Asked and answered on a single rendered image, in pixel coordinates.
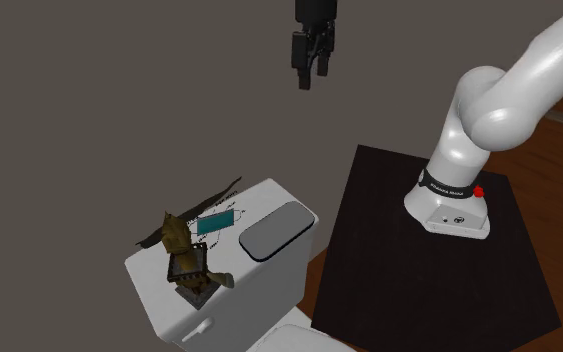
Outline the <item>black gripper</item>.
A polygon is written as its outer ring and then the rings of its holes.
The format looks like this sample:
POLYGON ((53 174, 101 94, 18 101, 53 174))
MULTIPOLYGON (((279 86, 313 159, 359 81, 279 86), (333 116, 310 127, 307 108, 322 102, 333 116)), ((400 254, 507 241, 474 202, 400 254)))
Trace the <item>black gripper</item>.
POLYGON ((326 77, 335 50, 335 20, 338 0, 294 0, 295 20, 302 25, 292 34, 291 66, 296 70, 301 90, 311 87, 309 36, 316 36, 317 75, 326 77))

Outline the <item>black robot stand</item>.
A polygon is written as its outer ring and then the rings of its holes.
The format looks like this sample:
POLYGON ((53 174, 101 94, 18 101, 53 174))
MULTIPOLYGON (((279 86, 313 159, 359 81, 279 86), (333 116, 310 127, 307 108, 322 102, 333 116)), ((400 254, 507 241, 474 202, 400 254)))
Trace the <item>black robot stand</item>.
POLYGON ((561 322, 506 176, 482 172, 483 240, 433 234, 403 204, 425 160, 356 149, 315 329, 369 352, 511 352, 561 322))

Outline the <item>grey rounded flat tablet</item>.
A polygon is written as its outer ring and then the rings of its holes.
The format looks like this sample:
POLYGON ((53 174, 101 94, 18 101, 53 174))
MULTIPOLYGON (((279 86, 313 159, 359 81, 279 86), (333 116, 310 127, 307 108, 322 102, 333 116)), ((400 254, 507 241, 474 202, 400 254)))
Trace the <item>grey rounded flat tablet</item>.
POLYGON ((283 204, 253 225, 238 238, 248 256, 256 262, 272 258, 315 223, 311 211, 297 201, 283 204))

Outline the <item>white toilet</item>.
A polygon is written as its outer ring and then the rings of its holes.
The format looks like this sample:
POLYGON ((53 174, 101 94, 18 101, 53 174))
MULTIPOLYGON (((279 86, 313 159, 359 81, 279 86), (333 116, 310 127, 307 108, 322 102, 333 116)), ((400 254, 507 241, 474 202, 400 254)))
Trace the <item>white toilet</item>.
POLYGON ((167 281, 169 255, 156 245, 141 249, 125 266, 156 335, 184 352, 354 352, 344 343, 315 329, 297 307, 305 293, 314 225, 272 258, 252 260, 239 235, 295 196, 268 178, 214 207, 245 210, 220 242, 208 249, 213 272, 228 272, 234 287, 219 287, 196 310, 167 281))

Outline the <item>teal face mask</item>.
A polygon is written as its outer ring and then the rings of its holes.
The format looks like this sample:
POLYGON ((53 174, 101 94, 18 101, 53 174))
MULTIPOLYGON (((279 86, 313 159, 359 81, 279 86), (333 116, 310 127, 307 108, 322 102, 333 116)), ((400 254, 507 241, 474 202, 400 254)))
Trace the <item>teal face mask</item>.
POLYGON ((244 215, 245 210, 227 208, 224 211, 213 212, 194 220, 189 229, 192 241, 195 244, 205 244, 212 249, 220 242, 220 234, 223 230, 233 227, 244 215))

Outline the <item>golden brown figure on base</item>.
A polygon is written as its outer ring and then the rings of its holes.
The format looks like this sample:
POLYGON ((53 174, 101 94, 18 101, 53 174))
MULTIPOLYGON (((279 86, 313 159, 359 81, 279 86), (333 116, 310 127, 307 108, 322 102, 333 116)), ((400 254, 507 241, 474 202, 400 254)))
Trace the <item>golden brown figure on base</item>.
POLYGON ((207 244, 192 243, 185 220, 165 213, 162 239, 169 254, 167 281, 196 310, 200 310, 220 287, 233 288, 231 273, 212 272, 207 265, 207 244))

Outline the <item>dark brown thin strip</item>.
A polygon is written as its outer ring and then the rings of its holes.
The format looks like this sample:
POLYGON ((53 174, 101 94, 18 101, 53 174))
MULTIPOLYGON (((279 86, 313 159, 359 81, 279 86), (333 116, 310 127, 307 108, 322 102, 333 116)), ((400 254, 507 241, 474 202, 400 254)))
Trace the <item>dark brown thin strip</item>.
MULTIPOLYGON (((195 219, 197 216, 199 216, 201 213, 203 213, 206 209, 212 207, 214 204, 216 204, 218 201, 220 201, 232 189, 232 187, 235 186, 241 179, 242 179, 242 177, 238 177, 237 179, 232 181, 227 188, 225 188, 221 192, 205 199, 204 201, 202 201, 198 205, 194 206, 193 208, 183 212, 182 214, 178 215, 177 218, 181 219, 185 222, 188 222, 188 221, 195 219)), ((143 249, 147 249, 147 248, 150 248, 150 247, 156 245, 157 243, 159 243, 161 241, 161 239, 162 239, 162 227, 158 227, 154 232, 152 232, 145 239, 137 242, 137 245, 139 245, 143 249)))

